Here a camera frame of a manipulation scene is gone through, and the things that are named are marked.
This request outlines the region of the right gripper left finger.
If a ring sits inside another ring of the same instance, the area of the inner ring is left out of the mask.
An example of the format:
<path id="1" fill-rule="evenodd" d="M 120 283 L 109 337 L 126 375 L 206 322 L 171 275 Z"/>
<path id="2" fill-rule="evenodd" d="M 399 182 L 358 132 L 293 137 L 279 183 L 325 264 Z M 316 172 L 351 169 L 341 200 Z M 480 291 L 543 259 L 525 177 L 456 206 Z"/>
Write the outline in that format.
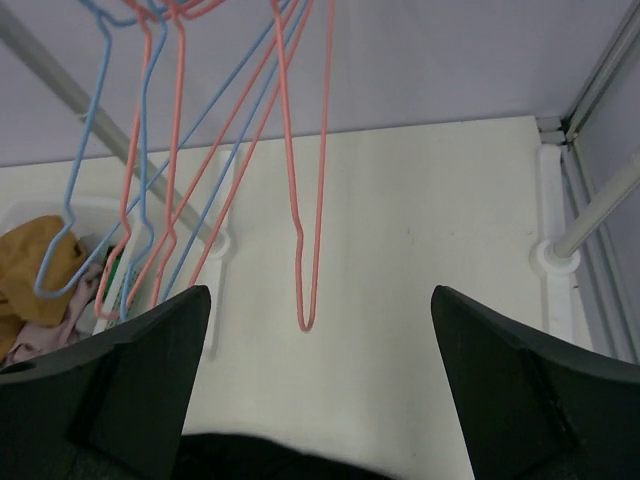
<path id="1" fill-rule="evenodd" d="M 207 287 L 1 371 L 4 479 L 167 479 L 211 310 Z"/>

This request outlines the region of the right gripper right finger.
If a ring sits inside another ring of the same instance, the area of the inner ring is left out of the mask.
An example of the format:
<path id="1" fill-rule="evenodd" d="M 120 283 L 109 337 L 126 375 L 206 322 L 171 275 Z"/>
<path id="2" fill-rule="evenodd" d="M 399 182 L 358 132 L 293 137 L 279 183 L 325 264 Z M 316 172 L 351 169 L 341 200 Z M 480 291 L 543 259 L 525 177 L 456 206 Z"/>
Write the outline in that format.
<path id="1" fill-rule="evenodd" d="M 639 368 L 445 286 L 431 316 L 478 479 L 636 479 Z"/>

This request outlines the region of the pink mauve tank top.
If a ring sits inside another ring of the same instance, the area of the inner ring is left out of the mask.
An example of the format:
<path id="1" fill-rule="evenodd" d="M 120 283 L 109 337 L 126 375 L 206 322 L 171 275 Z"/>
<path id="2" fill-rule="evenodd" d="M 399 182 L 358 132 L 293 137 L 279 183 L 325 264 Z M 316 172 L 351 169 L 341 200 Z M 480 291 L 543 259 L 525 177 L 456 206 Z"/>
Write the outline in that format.
<path id="1" fill-rule="evenodd" d="M 95 303 L 103 267 L 93 263 L 78 281 L 61 321 L 55 326 L 41 326 L 27 322 L 17 335 L 1 365 L 25 362 L 76 343 L 86 333 L 76 328 L 78 321 Z"/>

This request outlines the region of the black tank top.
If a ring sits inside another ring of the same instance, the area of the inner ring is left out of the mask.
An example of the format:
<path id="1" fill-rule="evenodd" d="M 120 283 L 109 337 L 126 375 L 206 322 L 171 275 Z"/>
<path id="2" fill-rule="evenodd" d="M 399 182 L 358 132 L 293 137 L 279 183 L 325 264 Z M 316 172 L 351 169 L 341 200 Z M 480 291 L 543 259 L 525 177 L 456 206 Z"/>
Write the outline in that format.
<path id="1" fill-rule="evenodd" d="M 173 479 L 384 479 L 357 465 L 241 434 L 181 438 Z"/>

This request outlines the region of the green tank top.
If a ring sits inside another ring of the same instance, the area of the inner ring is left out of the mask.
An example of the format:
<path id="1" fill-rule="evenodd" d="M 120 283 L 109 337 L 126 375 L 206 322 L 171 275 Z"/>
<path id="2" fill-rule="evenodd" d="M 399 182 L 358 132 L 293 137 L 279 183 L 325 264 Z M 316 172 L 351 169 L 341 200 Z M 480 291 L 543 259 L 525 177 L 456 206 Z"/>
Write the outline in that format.
<path id="1" fill-rule="evenodd" d="M 109 247 L 108 247 L 108 249 L 107 249 L 107 255 L 106 255 L 106 260 L 108 260 L 108 258 L 109 258 L 109 257 L 111 256 L 111 254 L 115 251 L 115 249 L 116 249 L 116 246 L 115 246 L 115 245 L 111 245 L 111 246 L 109 246 Z M 120 251 L 119 253 L 117 253 L 117 254 L 115 255 L 115 260 L 114 260 L 114 262 L 113 262 L 113 264 L 112 264 L 111 270 L 110 270 L 109 275 L 108 275 L 108 278 L 107 278 L 107 284 L 106 284 L 106 288 L 105 288 L 104 294 L 103 294 L 103 296 L 102 296 L 102 300 L 106 300 L 106 298 L 107 298 L 107 296 L 108 296 L 109 290 L 111 289 L 111 285 L 112 285 L 112 284 L 113 284 L 113 282 L 114 282 L 115 275 L 116 275 L 116 273 L 117 273 L 117 269 L 118 269 L 118 267 L 119 267 L 119 264 L 120 264 L 120 261 L 121 261 L 122 255 L 123 255 L 123 251 Z"/>

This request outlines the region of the mustard brown tank top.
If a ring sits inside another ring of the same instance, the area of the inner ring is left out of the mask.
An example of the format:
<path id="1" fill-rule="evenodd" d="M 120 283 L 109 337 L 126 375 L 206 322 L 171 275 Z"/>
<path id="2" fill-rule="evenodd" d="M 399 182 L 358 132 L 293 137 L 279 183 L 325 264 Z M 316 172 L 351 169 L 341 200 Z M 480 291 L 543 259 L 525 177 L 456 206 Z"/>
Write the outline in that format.
<path id="1" fill-rule="evenodd" d="M 75 292 L 45 299 L 33 290 L 49 243 L 63 226 L 59 216 L 41 216 L 1 236 L 1 363 L 27 322 L 57 325 Z"/>

